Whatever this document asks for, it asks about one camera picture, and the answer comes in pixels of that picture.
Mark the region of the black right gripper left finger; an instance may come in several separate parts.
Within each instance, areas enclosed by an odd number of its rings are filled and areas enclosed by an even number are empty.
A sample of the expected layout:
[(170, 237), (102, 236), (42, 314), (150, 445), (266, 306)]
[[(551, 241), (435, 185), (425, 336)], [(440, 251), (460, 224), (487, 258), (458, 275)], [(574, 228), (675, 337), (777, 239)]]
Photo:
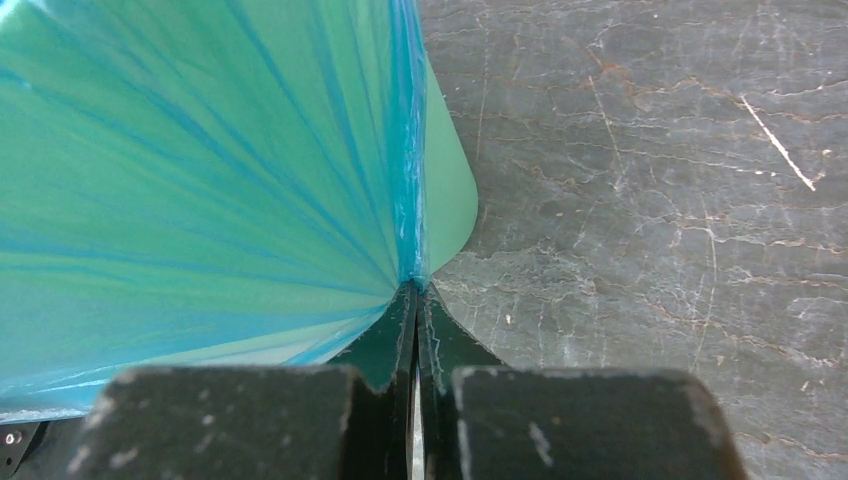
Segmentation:
[(145, 367), (86, 417), (70, 479), (407, 479), (415, 316), (405, 283), (323, 365)]

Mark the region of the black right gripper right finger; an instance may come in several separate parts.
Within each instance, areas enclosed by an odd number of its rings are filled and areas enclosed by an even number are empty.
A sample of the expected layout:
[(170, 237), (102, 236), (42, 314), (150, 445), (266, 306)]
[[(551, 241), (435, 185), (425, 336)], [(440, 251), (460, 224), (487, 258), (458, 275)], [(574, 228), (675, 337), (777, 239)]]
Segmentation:
[(665, 368), (517, 368), (448, 312), (417, 305), (429, 479), (743, 479), (716, 398)]

